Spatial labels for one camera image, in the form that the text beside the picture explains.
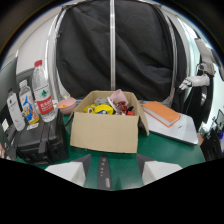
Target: black backdrop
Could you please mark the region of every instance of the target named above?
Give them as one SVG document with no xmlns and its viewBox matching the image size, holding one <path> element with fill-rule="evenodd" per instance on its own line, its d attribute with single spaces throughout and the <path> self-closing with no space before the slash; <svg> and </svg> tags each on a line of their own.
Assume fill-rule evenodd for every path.
<svg viewBox="0 0 224 224">
<path fill-rule="evenodd" d="M 173 52 L 162 13 L 149 4 L 119 0 L 115 1 L 115 24 L 116 88 L 134 92 L 138 99 L 165 100 L 171 88 Z M 71 96 L 110 90 L 110 1 L 68 9 L 59 31 L 57 69 Z M 178 87 L 186 77 L 186 56 L 176 29 L 175 36 Z M 179 98 L 175 96 L 176 110 L 182 108 Z"/>
</svg>

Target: black bag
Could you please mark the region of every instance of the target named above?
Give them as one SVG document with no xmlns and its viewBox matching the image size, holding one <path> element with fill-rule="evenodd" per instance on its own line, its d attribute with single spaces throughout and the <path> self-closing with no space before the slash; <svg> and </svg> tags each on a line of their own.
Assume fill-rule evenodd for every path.
<svg viewBox="0 0 224 224">
<path fill-rule="evenodd" d="M 69 157 L 63 116 L 58 109 L 55 112 L 53 121 L 46 123 L 40 117 L 38 127 L 27 130 L 27 124 L 17 132 L 13 145 L 17 155 L 26 163 L 48 165 Z"/>
</svg>

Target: white bottle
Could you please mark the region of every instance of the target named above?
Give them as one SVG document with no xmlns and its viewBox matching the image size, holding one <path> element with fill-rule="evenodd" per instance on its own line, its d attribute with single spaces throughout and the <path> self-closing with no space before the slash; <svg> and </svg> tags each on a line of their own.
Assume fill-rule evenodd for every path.
<svg viewBox="0 0 224 224">
<path fill-rule="evenodd" d="M 12 89 L 9 89 L 7 105 L 9 108 L 9 113 L 11 115 L 12 121 L 16 127 L 16 130 L 22 131 L 23 128 L 25 127 L 25 121 L 24 121 L 22 113 L 19 109 L 19 104 L 17 101 L 16 94 L 13 93 Z"/>
<path fill-rule="evenodd" d="M 30 87 L 27 86 L 27 80 L 23 80 L 19 83 L 20 92 L 19 98 L 23 108 L 23 113 L 29 124 L 34 124 L 39 121 L 39 115 L 37 114 L 36 107 L 33 101 L 33 96 Z"/>
<path fill-rule="evenodd" d="M 52 121 L 56 114 L 51 99 L 49 85 L 45 79 L 45 71 L 42 67 L 42 60 L 34 63 L 35 69 L 33 72 L 32 86 L 36 103 L 39 108 L 41 117 L 44 122 Z"/>
</svg>

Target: table surface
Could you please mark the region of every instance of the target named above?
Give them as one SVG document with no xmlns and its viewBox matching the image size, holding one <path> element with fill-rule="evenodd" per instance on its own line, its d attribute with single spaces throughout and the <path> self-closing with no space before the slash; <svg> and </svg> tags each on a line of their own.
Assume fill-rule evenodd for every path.
<svg viewBox="0 0 224 224">
<path fill-rule="evenodd" d="M 64 123 L 68 120 L 68 117 L 66 115 L 63 116 Z M 102 152 L 70 146 L 71 124 L 72 121 L 66 127 L 69 158 L 55 162 L 54 164 L 70 162 L 91 154 L 91 163 L 84 187 L 98 189 L 98 162 Z M 178 164 L 182 168 L 205 162 L 199 145 L 193 146 L 177 142 L 152 133 L 147 136 L 144 131 L 140 131 L 138 136 L 137 153 L 159 162 Z M 106 152 L 106 155 L 109 160 L 112 190 L 132 189 L 144 186 L 135 153 Z M 17 157 L 16 161 L 25 163 L 19 157 Z"/>
</svg>

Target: cardboard box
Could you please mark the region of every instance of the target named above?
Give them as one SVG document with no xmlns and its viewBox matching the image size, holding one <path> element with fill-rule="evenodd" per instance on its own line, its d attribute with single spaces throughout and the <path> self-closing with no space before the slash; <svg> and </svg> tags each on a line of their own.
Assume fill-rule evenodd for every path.
<svg viewBox="0 0 224 224">
<path fill-rule="evenodd" d="M 92 91 L 75 108 L 70 139 L 72 146 L 104 152 L 137 152 L 139 119 L 147 135 L 149 129 L 142 106 L 133 93 L 124 92 L 129 105 L 134 106 L 135 116 L 84 112 L 84 108 L 93 104 L 95 99 L 106 99 L 112 93 L 113 91 Z"/>
</svg>

